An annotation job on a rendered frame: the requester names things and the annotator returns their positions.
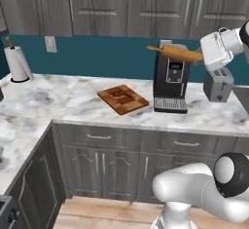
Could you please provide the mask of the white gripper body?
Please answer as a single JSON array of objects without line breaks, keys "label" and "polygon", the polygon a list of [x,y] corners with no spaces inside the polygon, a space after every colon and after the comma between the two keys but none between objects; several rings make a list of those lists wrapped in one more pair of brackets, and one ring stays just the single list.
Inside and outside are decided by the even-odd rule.
[{"label": "white gripper body", "polygon": [[218,32],[202,37],[200,46],[204,66],[209,72],[220,69],[233,60],[232,52],[225,49],[221,35]]}]

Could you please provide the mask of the grey wall cabinet door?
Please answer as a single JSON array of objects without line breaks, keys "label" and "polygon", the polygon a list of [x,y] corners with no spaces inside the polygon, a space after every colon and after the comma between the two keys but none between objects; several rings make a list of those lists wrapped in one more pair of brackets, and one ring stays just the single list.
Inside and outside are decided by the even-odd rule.
[{"label": "grey wall cabinet door", "polygon": [[127,35],[130,37],[187,38],[192,8],[184,26],[187,0],[128,0]]},{"label": "grey wall cabinet door", "polygon": [[0,0],[14,35],[72,36],[69,0]]},{"label": "grey wall cabinet door", "polygon": [[71,0],[75,35],[126,36],[127,0]]},{"label": "grey wall cabinet door", "polygon": [[196,26],[198,3],[199,0],[195,0],[190,39],[199,40],[221,27],[228,29],[241,27],[249,20],[249,0],[203,0],[199,23]]}]

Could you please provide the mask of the grey drawer front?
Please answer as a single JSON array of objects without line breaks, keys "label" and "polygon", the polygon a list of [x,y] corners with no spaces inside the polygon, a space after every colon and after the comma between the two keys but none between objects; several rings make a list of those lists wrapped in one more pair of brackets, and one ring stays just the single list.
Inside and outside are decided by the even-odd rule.
[{"label": "grey drawer front", "polygon": [[[217,139],[217,136],[206,134],[162,133],[160,136],[160,149],[169,152],[212,154],[215,150]],[[198,142],[200,146],[179,146],[174,144],[174,140],[189,143]]]},{"label": "grey drawer front", "polygon": [[[108,140],[91,139],[87,137],[91,135],[110,135],[112,138]],[[111,147],[122,147],[124,144],[125,133],[123,130],[113,129],[108,127],[94,127],[94,126],[75,126],[73,129],[74,141],[78,144],[95,144],[105,145]]]}]

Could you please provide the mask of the grey base cabinet door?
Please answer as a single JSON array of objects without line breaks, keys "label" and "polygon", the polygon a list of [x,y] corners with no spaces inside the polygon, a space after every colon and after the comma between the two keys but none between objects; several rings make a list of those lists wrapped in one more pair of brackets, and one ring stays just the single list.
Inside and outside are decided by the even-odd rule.
[{"label": "grey base cabinet door", "polygon": [[52,139],[37,146],[22,176],[18,202],[28,229],[53,229],[65,200]]},{"label": "grey base cabinet door", "polygon": [[106,174],[102,171],[105,199],[133,202],[136,198],[139,154],[134,152],[102,151],[105,153]]},{"label": "grey base cabinet door", "polygon": [[96,149],[63,147],[70,190],[74,196],[101,196],[101,171],[96,174],[95,152],[98,153]]},{"label": "grey base cabinet door", "polygon": [[[147,178],[144,179],[144,167],[145,157],[149,156],[149,165]],[[138,202],[159,204],[160,201],[155,197],[152,182],[156,175],[168,171],[172,168],[173,156],[172,155],[160,155],[160,154],[141,154],[140,155],[140,167],[138,178],[138,190],[137,198]]]}]

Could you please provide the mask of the grey range hood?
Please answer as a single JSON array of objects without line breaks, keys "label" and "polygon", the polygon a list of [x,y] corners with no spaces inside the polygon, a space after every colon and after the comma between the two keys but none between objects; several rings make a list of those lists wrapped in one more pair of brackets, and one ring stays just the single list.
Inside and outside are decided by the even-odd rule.
[{"label": "grey range hood", "polygon": [[4,15],[3,15],[3,11],[0,5],[0,33],[4,33],[8,30],[5,19],[4,19]]}]

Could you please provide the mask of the black coffee machine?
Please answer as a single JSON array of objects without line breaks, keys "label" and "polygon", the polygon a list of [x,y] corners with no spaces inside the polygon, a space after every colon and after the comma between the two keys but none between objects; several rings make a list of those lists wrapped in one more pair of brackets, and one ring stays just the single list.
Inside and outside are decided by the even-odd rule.
[{"label": "black coffee machine", "polygon": [[154,111],[186,114],[188,108],[185,93],[188,85],[190,64],[156,54],[153,98]]}]

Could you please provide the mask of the wooden rolling pin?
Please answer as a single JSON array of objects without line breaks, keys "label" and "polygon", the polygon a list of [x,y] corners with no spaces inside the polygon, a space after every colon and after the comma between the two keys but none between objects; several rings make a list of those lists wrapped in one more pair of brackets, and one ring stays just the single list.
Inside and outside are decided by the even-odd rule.
[{"label": "wooden rolling pin", "polygon": [[181,49],[170,45],[163,45],[161,48],[148,45],[148,50],[158,51],[164,57],[169,57],[173,60],[194,62],[196,60],[203,60],[202,53]]}]

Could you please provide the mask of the grey toaster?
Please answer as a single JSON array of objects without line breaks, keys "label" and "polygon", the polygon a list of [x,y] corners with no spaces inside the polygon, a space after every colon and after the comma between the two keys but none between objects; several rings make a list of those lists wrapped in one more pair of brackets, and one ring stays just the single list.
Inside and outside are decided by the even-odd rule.
[{"label": "grey toaster", "polygon": [[210,102],[226,102],[232,87],[233,77],[227,68],[206,72],[203,91]]}]

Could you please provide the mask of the wooden cutting board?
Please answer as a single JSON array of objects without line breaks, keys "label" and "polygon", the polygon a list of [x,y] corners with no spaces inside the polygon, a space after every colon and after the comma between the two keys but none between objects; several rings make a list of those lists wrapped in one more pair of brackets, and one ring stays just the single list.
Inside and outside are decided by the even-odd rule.
[{"label": "wooden cutting board", "polygon": [[117,87],[99,91],[97,95],[119,115],[125,115],[131,111],[149,105],[147,99],[136,93],[127,85],[119,85]]}]

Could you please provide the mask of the dark stove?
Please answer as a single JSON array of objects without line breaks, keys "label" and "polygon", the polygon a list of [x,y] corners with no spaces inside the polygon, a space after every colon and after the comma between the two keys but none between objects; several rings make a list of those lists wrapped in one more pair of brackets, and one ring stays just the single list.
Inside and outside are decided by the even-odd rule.
[{"label": "dark stove", "polygon": [[19,210],[11,196],[0,196],[0,229],[17,229]]}]

